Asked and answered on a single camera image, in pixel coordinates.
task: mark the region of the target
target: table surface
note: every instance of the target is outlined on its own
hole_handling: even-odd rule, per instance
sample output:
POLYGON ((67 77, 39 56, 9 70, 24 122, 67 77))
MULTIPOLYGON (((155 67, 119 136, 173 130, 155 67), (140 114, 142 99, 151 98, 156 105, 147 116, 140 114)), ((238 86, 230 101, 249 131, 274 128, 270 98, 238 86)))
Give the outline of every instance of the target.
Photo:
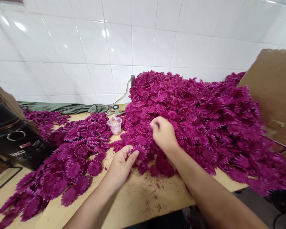
MULTIPOLYGON (((71 121, 85 119, 89 113, 72 115, 71 121)), ((120 139, 113 136, 112 141, 120 139)), ((103 166, 109 168, 115 152, 112 148, 107 152, 103 166)), ((7 180, 15 171, 8 170, 0 177, 0 185, 7 180)), ((0 207, 14 193, 18 181, 29 172, 23 168, 12 180, 0 189, 0 207)), ((90 188, 69 207, 60 205, 61 197, 52 200, 47 208, 34 218, 23 223, 20 217, 16 218, 8 228, 20 229, 61 229, 72 215, 77 211, 89 194, 98 186, 106 171, 103 169, 101 174, 94 177, 90 188)), ((214 177, 219 183, 226 187, 230 192, 246 188, 248 185, 232 181, 224 172, 217 169, 214 177)), ((165 215, 177 211, 184 207, 195 204, 183 181, 175 175, 171 178, 151 177, 147 171, 144 175, 139 175, 136 168, 132 168, 130 177, 117 193, 110 211, 102 226, 103 229, 117 229, 134 225, 148 219, 165 215)))

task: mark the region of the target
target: pile of flowers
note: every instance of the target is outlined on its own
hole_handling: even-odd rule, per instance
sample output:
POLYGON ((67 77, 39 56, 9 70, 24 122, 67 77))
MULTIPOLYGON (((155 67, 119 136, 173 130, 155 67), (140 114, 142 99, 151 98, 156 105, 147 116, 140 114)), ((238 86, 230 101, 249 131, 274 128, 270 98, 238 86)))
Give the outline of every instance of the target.
POLYGON ((153 177, 173 176, 174 168, 153 141, 149 126, 163 116, 174 126, 179 145, 208 173, 215 175, 218 167, 262 196, 286 189, 286 162, 269 150, 273 142, 263 136, 259 104, 248 87, 237 87, 244 74, 213 83, 171 73, 139 74, 123 118, 127 132, 113 143, 114 150, 133 145, 133 151, 140 152, 140 174, 149 170, 153 177), (155 163, 149 167, 150 160, 155 163))
POLYGON ((27 120, 32 120, 40 129, 39 134, 47 137, 53 132, 54 125, 64 125, 69 121, 70 115, 63 115, 61 111, 23 111, 27 120))
POLYGON ((19 214, 21 221, 31 219, 61 194, 61 204, 69 206, 88 189, 92 177, 101 173, 101 162, 111 146, 107 120, 105 113, 93 113, 85 120, 68 122, 48 136, 50 145, 57 149, 37 171, 19 181, 14 195, 0 209, 5 215, 0 228, 19 214))

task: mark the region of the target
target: clear plastic cup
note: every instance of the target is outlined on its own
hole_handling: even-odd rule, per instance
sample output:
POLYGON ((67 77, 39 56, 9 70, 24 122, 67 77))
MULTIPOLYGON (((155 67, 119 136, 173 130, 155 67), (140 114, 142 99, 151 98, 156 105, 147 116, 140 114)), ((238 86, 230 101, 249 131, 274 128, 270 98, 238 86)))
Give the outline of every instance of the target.
POLYGON ((110 126, 113 135, 119 135, 121 133, 122 119, 119 117, 113 117, 107 121, 108 126, 110 126))

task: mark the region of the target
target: green cloth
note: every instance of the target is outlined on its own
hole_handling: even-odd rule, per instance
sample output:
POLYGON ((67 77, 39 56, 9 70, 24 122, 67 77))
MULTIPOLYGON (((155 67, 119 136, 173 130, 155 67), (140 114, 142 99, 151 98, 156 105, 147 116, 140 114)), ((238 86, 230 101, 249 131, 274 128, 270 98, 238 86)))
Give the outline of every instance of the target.
POLYGON ((79 103, 44 103, 44 102, 23 102, 19 101, 19 105, 28 108, 30 111, 61 111, 64 115, 79 114, 84 112, 102 113, 108 111, 110 105, 93 104, 84 105, 79 103))

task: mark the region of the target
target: electrical cable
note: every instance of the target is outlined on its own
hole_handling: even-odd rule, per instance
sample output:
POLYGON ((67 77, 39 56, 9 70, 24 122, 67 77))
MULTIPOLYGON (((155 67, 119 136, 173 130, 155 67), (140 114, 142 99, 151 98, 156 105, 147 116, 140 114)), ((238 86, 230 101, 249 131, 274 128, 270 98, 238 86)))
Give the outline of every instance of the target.
POLYGON ((274 218, 273 224, 272 224, 273 229, 276 229, 276 222, 277 222, 277 220, 278 220, 281 216, 283 216, 283 215, 286 215, 286 212, 285 212, 285 213, 280 213, 280 214, 278 214, 278 215, 274 218))
POLYGON ((113 104, 116 104, 117 102, 121 101, 125 97, 125 95, 127 94, 127 91, 128 91, 128 85, 129 85, 130 81, 131 81, 131 79, 127 82, 127 87, 126 87, 126 91, 125 91, 124 95, 121 98, 119 98, 117 101, 115 101, 114 103, 110 104, 110 106, 112 106, 113 104))

